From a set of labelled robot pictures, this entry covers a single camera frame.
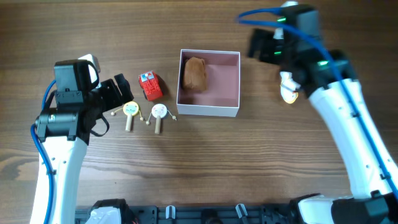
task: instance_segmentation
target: wood grain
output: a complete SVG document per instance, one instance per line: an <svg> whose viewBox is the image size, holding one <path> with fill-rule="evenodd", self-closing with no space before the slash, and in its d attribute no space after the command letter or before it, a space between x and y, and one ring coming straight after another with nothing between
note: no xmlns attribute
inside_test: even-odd
<svg viewBox="0 0 398 224"><path fill-rule="evenodd" d="M244 56L252 27L235 24L234 17L281 4L18 2L0 4L0 223L29 221L38 172L29 127L40 113L56 61L96 55L100 79L123 73L146 118L153 104L136 80L155 70L169 89L163 102L177 113L180 49L232 50ZM326 46L350 56L376 126L397 159L398 2L306 3L320 10ZM138 118L127 133L124 115L106 113L111 129L105 137L90 139L78 206L106 198L126 198L131 205L233 205L287 202L314 192L349 194L344 164L324 122L303 95L293 105L282 102L277 71L242 57L236 118L177 115L177 122L163 120L157 136L154 126ZM95 127L103 129L101 123Z"/></svg>

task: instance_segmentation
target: cable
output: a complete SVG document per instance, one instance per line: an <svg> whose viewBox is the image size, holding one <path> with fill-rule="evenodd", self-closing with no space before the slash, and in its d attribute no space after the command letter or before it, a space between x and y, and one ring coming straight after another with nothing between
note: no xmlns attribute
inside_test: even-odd
<svg viewBox="0 0 398 224"><path fill-rule="evenodd" d="M53 171L52 171L52 166L50 163L49 158L47 157L47 154L45 151L42 149L42 146L39 143L39 140L37 139L37 135L35 133L35 124L32 124L30 127L30 134L32 135L33 142L36 145L36 148L40 154L40 156L43 159L45 168L47 169L47 175L49 177L49 202L47 203L47 211L45 213L45 218L44 218L44 224L48 224L50 221L50 216L51 216L51 209L52 209L52 201L53 201L53 192L54 192L54 176L53 176Z"/></svg>
<svg viewBox="0 0 398 224"><path fill-rule="evenodd" d="M145 121L144 117L142 116L141 110L138 110L138 112L139 112L139 120Z"/></svg>
<svg viewBox="0 0 398 224"><path fill-rule="evenodd" d="M171 113L169 110L167 110L167 112L169 112L169 114L172 116L172 119L173 119L173 120L175 120L175 121L177 120L177 117L174 116L174 115L172 115L172 113Z"/></svg>
<svg viewBox="0 0 398 224"><path fill-rule="evenodd" d="M314 40L312 37L308 36L307 34L303 33L301 30L298 30L292 26L283 24L283 23L278 23L278 22L269 22L269 21L249 21L249 20L242 20L241 18L247 15L251 15L251 14L256 14L259 12L270 12L273 13L275 15L280 15L282 8L270 8L270 9L257 9L257 10L253 10L253 11L248 11L248 12L244 12L242 14L240 14L237 18L237 21L239 23L242 24L248 24L248 25L254 25L254 26L267 26L267 27L276 27L276 28L283 28L284 30L286 30L287 32L290 32L293 35L296 35L298 37L300 37L301 39L305 40L306 42L308 42L309 44L311 44L312 46L314 46L325 58L326 61L328 61L329 65L330 65L330 70L332 71L332 74L335 76L335 79L339 82L339 84L341 85L341 88L343 89L343 92L345 94L345 96L347 97L348 103L352 106L354 114L356 115L356 117L358 118L359 121L359 125L361 126L362 130L364 131L364 134L366 136L366 138L369 141L369 144L371 145L371 148L373 150L373 154L375 155L380 168L384 174L384 177L387 180L387 183L389 184L396 200L398 200L398 189L395 186L394 182L391 179L391 175L387 170L387 167L383 161L383 159L381 158L380 152L377 149L376 143L374 142L371 133L369 131L369 129L367 128L363 118L361 117L360 113L359 113L359 109L356 106L353 97L350 95L347 86L345 85L345 83L343 82L343 77L341 76L339 70L337 69L336 63L333 60L333 58L331 57L331 55L329 54L329 52L316 40Z"/></svg>
<svg viewBox="0 0 398 224"><path fill-rule="evenodd" d="M55 80L53 80L50 83L50 85L47 87L47 89L45 90L43 101L42 101L42 110L44 110L44 108L45 108L47 96L49 95L51 87L53 87L54 84L55 84ZM30 134L32 135L33 142L35 143L36 148L37 148L40 156L43 159L43 162L45 164L45 168L47 170L47 175L49 177L49 202L47 203L47 211L45 213L45 218L44 218L44 224L48 224L49 221L50 221L51 209L52 209L52 201L53 201L53 197L54 197L53 170L52 170L50 159L48 158L47 154L42 149L42 146L39 143L38 137L37 137L36 132L35 132L35 124L32 124L32 126L30 127Z"/></svg>
<svg viewBox="0 0 398 224"><path fill-rule="evenodd" d="M147 124L147 125L150 125L150 121L149 121L149 120L150 120L150 116L151 116L151 115L152 115L152 112L150 112L150 114L149 114L149 116L148 116L148 120L146 121L146 124Z"/></svg>
<svg viewBox="0 0 398 224"><path fill-rule="evenodd" d="M42 110L44 109L45 101L46 101L46 99L47 99L47 96L49 95L49 92L50 92L50 90L51 90L51 87L54 86L54 84L55 84L55 80L53 80L53 81L50 83L49 87L47 87L47 89L45 90L44 97L43 97L43 101L42 101Z"/></svg>
<svg viewBox="0 0 398 224"><path fill-rule="evenodd" d="M119 110L123 110L123 108L119 108L119 109L117 109L116 111L112 111L112 112L111 112L111 115L112 115L112 116L115 116L115 115L116 115L116 112L118 112Z"/></svg>

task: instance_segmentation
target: open box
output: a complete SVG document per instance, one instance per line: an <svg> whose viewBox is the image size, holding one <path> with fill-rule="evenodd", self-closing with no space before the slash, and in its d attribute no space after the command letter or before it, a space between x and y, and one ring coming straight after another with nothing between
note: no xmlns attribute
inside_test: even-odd
<svg viewBox="0 0 398 224"><path fill-rule="evenodd" d="M205 60L208 89L201 93L182 88L185 62L192 57ZM178 113L235 117L239 109L240 81L239 52L182 49L177 90Z"/></svg>

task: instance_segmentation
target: red toy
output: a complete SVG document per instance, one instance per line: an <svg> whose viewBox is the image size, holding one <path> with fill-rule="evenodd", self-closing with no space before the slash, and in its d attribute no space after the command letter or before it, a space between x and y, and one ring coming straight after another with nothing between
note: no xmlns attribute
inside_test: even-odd
<svg viewBox="0 0 398 224"><path fill-rule="evenodd" d="M159 80L154 71L143 73L139 76L139 84L144 90L145 99L148 101L156 100L163 96L159 86Z"/></svg>

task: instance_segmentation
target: blue cable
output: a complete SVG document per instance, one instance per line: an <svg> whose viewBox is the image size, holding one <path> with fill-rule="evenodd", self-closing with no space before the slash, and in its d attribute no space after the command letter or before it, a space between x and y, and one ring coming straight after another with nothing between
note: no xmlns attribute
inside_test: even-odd
<svg viewBox="0 0 398 224"><path fill-rule="evenodd" d="M330 69L332 71L332 74L335 76L335 79L339 82L339 84L341 85L341 88L343 89L343 92L345 94L345 96L348 99L348 103L352 106L354 114L359 114L358 121L359 121L359 125L361 126L362 130L364 131L364 134L366 136L366 138L369 141L369 144L371 145L371 148L373 150L373 153L378 161L378 163L380 164L380 168L384 174L384 176L386 177L387 183L389 184L396 200L398 200L398 189L395 186L394 182L392 181L391 175L389 173L389 171L387 170L387 167L383 161L383 159L381 158L380 152L377 149L376 143L374 142L371 133L368 129L368 127L366 126L362 116L359 113L359 109L356 106L353 97L350 95L348 88L346 86L346 84L343 82L343 77L341 76L339 70L337 69L336 63L333 60L333 58L331 57L331 55L329 54L329 52L322 46L322 44L320 44L319 42L317 42L315 39L313 39L312 37L310 37L309 35L305 34L304 32L283 24L283 23L279 23L279 22L269 22L269 21L250 21L250 20L242 20L241 18L247 15L251 15L251 14L256 14L259 12L269 12L269 13L273 13L277 16L280 16L280 12L281 12L282 8L270 8L270 9L256 9L253 11L248 11L248 12L244 12L242 14L240 14L237 18L237 21L239 23L242 24L247 24L247 25L254 25L254 26L266 26L266 27L276 27L276 28L283 28L284 30L286 30L287 32L290 32L293 35L296 35L298 37L300 37L301 39L305 40L306 42L308 42L309 44L313 45L325 58L325 60L329 63L330 65Z"/></svg>
<svg viewBox="0 0 398 224"><path fill-rule="evenodd" d="M44 93L44 97L43 97L43 102L42 102L42 109L44 109L44 105L45 105L45 101L47 99L47 96L50 92L51 87L55 84L55 80L53 82L51 82L51 84L49 85L49 87L47 87L45 93ZM30 127L30 134L32 135L32 139L33 142L36 145L36 148L40 154L40 156L43 159L45 168L47 170L47 175L49 177L49 202L47 204L47 211L45 213L45 218L44 218L44 224L48 224L50 221L50 216L51 216L51 209L52 209L52 201L53 201L53 197L54 197L54 176L53 176L53 170L52 170L52 166L51 166L51 162L49 157L47 156L47 153L42 149L42 146L39 143L39 139L36 135L35 132L35 124L32 124L32 126Z"/></svg>
<svg viewBox="0 0 398 224"><path fill-rule="evenodd" d="M45 101L47 100L47 96L49 95L49 92L50 92L50 90L51 90L51 87L54 86L54 84L55 84L55 80L53 80L53 81L50 83L49 87L47 87L47 89L45 90L44 97L43 97L43 101L42 101L42 110L44 109Z"/></svg>

